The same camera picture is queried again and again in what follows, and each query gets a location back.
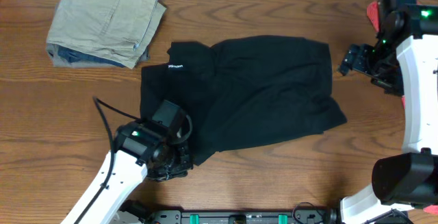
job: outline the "folded beige pants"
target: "folded beige pants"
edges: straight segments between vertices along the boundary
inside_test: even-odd
[[[61,0],[47,43],[132,69],[165,11],[157,0]]]

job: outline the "folded black garment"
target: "folded black garment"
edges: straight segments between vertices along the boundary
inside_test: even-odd
[[[141,117],[150,119],[163,99],[187,111],[196,165],[216,151],[321,134],[346,122],[331,98],[327,44],[256,36],[211,48],[173,42],[168,54],[168,64],[142,69]]]

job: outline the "stack of folded clothes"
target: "stack of folded clothes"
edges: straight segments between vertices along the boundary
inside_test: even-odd
[[[166,8],[158,0],[61,0],[47,36],[54,66],[132,69]]]

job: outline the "red object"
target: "red object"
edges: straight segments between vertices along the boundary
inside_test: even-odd
[[[376,30],[379,31],[380,27],[378,26],[378,6],[377,1],[371,2],[371,4],[367,7],[367,16],[370,19],[372,26]]]
[[[429,214],[438,214],[438,206],[428,206],[423,210]]]

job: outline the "black cloth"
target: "black cloth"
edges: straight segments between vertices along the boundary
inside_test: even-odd
[[[211,48],[173,42],[168,64],[142,69],[140,113],[163,99],[192,117],[189,146],[199,165],[216,151],[269,145],[346,122],[331,98],[329,46],[305,38],[256,36]]]

